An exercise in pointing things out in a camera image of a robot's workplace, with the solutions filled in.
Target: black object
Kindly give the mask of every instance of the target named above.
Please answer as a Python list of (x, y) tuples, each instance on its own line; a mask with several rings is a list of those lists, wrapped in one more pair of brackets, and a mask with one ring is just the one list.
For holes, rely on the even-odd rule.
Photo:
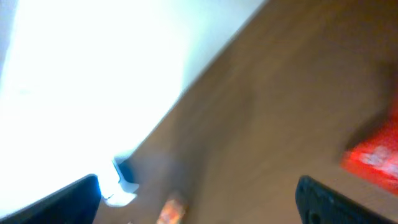
[(307, 175), (300, 178), (295, 198), (304, 224), (394, 223)]
[(84, 177), (53, 195), (1, 220), (1, 223), (93, 223), (101, 200), (95, 175)]

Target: red package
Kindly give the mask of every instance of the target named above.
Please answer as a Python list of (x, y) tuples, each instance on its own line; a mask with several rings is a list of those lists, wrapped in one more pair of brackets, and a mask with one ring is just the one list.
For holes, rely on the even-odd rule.
[(344, 169), (398, 195), (398, 122), (391, 119), (373, 137), (346, 152)]

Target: blurry object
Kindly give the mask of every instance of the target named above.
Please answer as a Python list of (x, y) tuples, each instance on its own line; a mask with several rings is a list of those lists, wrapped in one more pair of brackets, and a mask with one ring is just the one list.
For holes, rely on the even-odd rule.
[(180, 194), (174, 193), (166, 201), (156, 224), (178, 224), (185, 215), (187, 206)]
[(8, 216), (1, 223), (93, 223), (101, 191), (98, 178), (88, 175), (47, 198)]
[(345, 153), (344, 169), (398, 195), (398, 92), (387, 123)]
[(393, 223), (309, 176), (302, 176), (295, 193), (302, 223)]

